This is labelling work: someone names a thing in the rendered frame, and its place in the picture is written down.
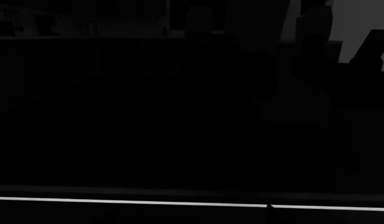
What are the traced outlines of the black glass-front microwave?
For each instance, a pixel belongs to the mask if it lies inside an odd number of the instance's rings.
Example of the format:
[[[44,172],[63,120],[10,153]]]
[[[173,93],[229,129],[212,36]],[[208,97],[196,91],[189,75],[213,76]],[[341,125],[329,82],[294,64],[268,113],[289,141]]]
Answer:
[[[70,1],[0,37],[0,200],[384,216],[384,0]]]

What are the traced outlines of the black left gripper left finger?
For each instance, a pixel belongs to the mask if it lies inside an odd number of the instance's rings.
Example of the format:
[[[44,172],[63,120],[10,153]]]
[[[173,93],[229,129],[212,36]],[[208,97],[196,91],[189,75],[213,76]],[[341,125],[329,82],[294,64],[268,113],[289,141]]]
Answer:
[[[105,210],[97,218],[97,224],[121,224],[120,215],[117,209]]]

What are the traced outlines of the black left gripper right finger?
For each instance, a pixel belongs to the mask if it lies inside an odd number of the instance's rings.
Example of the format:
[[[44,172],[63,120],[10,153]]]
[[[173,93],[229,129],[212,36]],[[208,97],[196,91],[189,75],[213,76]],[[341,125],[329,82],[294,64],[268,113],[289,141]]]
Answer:
[[[272,205],[266,206],[266,224],[292,224],[281,212]]]

